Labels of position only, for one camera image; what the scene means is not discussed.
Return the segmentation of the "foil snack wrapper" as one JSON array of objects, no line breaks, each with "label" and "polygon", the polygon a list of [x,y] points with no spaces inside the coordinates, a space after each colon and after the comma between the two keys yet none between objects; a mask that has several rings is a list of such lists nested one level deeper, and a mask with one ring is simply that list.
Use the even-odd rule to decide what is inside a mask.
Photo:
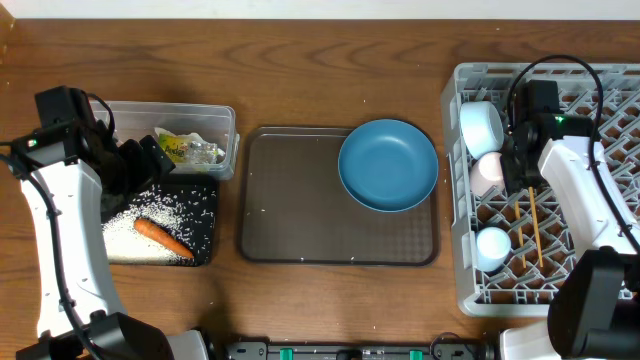
[{"label": "foil snack wrapper", "polygon": [[216,143],[207,141],[205,144],[191,143],[181,147],[160,146],[174,163],[212,165],[219,163],[226,157],[226,152]]}]

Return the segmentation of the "dark blue plate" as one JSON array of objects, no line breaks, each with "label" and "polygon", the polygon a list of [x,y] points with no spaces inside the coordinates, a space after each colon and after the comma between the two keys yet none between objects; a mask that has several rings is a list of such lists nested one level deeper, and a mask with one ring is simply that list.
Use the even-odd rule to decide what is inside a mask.
[{"label": "dark blue plate", "polygon": [[419,206],[435,190],[439,160],[431,139],[396,119],[366,122],[347,135],[338,153],[338,174],[362,206],[384,213]]}]

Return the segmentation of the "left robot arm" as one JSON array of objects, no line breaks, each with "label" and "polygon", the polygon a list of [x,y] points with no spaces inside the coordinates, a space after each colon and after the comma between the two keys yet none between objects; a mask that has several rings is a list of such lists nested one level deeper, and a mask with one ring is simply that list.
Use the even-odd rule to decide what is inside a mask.
[{"label": "left robot arm", "polygon": [[95,118],[94,94],[59,86],[35,102],[40,128],[7,142],[36,234],[41,306],[37,343],[19,359],[211,359],[199,329],[167,336],[129,315],[115,289],[102,201],[140,193],[175,167],[150,136],[119,145],[115,121]]}]

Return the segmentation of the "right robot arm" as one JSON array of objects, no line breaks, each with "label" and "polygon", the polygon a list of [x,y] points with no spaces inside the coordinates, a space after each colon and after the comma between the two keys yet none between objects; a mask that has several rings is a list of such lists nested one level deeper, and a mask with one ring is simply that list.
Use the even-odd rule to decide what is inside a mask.
[{"label": "right robot arm", "polygon": [[636,359],[639,223],[626,205],[592,138],[594,122],[560,109],[554,81],[517,87],[514,126],[500,159],[506,191],[538,185],[553,191],[576,263],[553,297],[545,320],[503,331],[502,359]]}]

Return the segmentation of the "light blue bowl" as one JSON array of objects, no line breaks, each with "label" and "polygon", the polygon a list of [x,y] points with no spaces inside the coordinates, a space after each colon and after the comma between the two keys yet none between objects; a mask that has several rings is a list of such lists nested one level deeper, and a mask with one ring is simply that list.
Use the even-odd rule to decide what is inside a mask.
[{"label": "light blue bowl", "polygon": [[504,142],[504,130],[496,107],[489,101],[466,102],[460,108],[461,133],[469,154],[480,159],[498,152]]}]

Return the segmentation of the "light blue cup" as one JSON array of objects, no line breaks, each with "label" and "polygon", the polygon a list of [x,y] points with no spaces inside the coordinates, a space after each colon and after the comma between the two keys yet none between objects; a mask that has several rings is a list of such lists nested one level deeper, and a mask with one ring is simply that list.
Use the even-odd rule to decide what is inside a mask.
[{"label": "light blue cup", "polygon": [[497,227],[487,227],[476,234],[476,269],[482,272],[499,270],[511,251],[509,235]]}]

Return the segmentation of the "orange carrot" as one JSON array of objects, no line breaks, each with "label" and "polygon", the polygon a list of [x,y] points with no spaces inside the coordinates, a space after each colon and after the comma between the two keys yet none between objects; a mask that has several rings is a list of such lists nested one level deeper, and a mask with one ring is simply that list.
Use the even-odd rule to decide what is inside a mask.
[{"label": "orange carrot", "polygon": [[134,221],[134,229],[142,236],[162,245],[176,255],[186,259],[194,259],[193,253],[187,247],[150,220],[145,218],[136,219]]}]

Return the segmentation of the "wooden chopstick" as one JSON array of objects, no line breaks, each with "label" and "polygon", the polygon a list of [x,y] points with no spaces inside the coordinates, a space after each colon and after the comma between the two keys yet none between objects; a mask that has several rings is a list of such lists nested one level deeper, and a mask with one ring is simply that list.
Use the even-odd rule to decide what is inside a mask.
[{"label": "wooden chopstick", "polygon": [[537,207],[536,207],[536,201],[535,201],[534,188],[532,186],[528,187],[528,193],[529,193],[529,201],[530,201],[530,211],[531,211],[532,226],[533,226],[533,231],[534,231],[534,238],[535,238],[535,241],[536,241],[536,250],[537,250],[537,256],[538,256],[538,266],[539,266],[539,268],[543,268],[544,267],[544,261],[543,261],[543,256],[542,256],[541,238],[540,238],[540,233],[539,233]]},{"label": "wooden chopstick", "polygon": [[[519,221],[521,219],[521,213],[520,213],[520,203],[519,203],[518,199],[516,199],[515,203],[514,203],[514,212],[515,212],[516,220]],[[521,226],[517,227],[517,235],[518,235],[519,247],[520,247],[520,249],[522,249],[523,246],[524,246],[524,237],[523,237],[523,232],[522,232]],[[522,262],[523,269],[526,269],[527,261],[526,261],[526,256],[525,255],[521,256],[521,262]]]}]

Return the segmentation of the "pink white cup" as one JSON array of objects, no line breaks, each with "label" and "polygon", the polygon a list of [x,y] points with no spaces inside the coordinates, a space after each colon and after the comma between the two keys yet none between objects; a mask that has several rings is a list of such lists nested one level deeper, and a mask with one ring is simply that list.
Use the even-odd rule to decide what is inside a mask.
[{"label": "pink white cup", "polygon": [[476,196],[483,196],[492,187],[502,191],[505,189],[501,154],[490,152],[484,154],[472,167],[470,172],[470,190]]}]

